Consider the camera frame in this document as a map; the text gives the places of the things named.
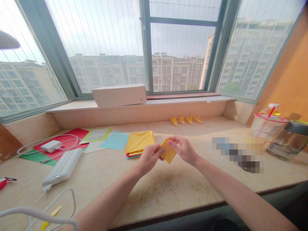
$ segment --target desk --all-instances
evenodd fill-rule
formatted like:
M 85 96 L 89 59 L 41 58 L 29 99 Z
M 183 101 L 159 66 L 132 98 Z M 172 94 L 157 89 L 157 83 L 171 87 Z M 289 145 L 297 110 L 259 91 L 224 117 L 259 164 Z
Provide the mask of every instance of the desk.
M 171 121 L 159 121 L 113 126 L 121 132 L 152 130 L 157 143 L 172 134 L 189 139 L 198 154 L 231 176 L 235 177 L 254 192 L 264 192 L 280 187 L 294 185 L 308 180 L 308 155 L 301 153 L 294 163 L 283 162 L 269 154 L 264 154 L 264 173 L 252 174 L 227 160 L 224 156 L 213 154 L 212 137 L 243 137 L 249 128 L 226 117 L 202 118 L 202 123 L 179 124 L 175 127 Z M 82 155 L 71 178 L 57 184 L 35 205 L 45 208 L 61 191 L 73 188 L 77 199 L 77 213 L 98 194 L 108 188 L 120 176 L 133 168 L 138 159 L 125 160 L 125 149 L 101 150 Z M 15 206 L 27 206 L 39 197 L 41 182 L 50 172 L 51 166 L 21 158 L 13 158 L 0 166 L 1 177 L 17 178 L 17 182 L 8 184 L 0 191 L 0 210 Z M 194 167 L 185 163 L 176 155 L 169 165 L 158 161 L 151 172 L 144 176 L 134 187 L 121 212 L 111 227 L 177 214 L 197 208 L 223 202 L 223 198 L 212 185 Z M 69 193 L 57 205 L 63 205 L 57 216 L 69 216 L 72 212 L 72 200 Z M 42 221 L 37 222 L 34 230 L 39 230 Z M 27 227 L 25 215 L 12 215 L 1 219 L 0 230 L 21 230 Z

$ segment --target plastic cup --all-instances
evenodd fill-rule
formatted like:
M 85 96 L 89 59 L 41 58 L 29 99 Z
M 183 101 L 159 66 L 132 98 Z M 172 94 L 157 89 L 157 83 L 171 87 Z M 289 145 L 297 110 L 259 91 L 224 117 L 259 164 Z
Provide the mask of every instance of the plastic cup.
M 287 119 L 280 116 L 264 113 L 254 114 L 254 120 L 251 125 L 249 135 L 253 137 L 264 137 L 264 142 L 269 141 L 271 137 L 288 122 Z

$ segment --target glass pane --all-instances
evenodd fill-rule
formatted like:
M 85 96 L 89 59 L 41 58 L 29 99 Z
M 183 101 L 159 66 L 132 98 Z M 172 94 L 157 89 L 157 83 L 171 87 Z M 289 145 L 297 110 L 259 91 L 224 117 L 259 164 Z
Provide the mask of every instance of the glass pane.
M 139 0 L 46 0 L 82 93 L 143 83 Z
M 242 1 L 218 93 L 257 99 L 304 3 Z
M 67 100 L 14 0 L 0 1 L 0 30 L 21 47 L 0 50 L 0 116 Z
M 151 23 L 154 92 L 202 90 L 215 27 Z
M 150 0 L 152 17 L 217 21 L 221 0 Z

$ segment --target pink cup lid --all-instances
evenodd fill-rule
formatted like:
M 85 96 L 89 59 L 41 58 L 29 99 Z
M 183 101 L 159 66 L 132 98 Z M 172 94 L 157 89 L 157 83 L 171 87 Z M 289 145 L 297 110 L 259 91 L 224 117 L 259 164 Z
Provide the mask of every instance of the pink cup lid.
M 268 114 L 265 113 L 256 113 L 254 114 L 255 116 L 268 120 L 268 121 L 274 121 L 274 122 L 278 122 L 278 123 L 287 123 L 288 120 L 286 118 L 280 117 L 280 116 L 275 116 L 275 115 L 271 115 L 269 117 Z

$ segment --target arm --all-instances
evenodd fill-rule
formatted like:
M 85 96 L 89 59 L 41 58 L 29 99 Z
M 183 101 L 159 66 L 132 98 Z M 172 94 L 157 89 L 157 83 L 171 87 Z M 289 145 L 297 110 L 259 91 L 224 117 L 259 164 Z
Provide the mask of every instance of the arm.
M 258 194 L 200 157 L 187 139 L 179 136 L 168 139 L 168 144 L 184 161 L 194 166 L 207 178 L 250 230 L 298 230 Z
M 113 183 L 74 217 L 79 223 L 79 231 L 100 231 L 109 228 L 136 183 L 155 166 L 159 158 L 162 159 L 160 154 L 165 149 L 159 148 L 159 144 L 145 147 L 135 168 Z M 74 228 L 66 226 L 64 230 L 73 231 Z

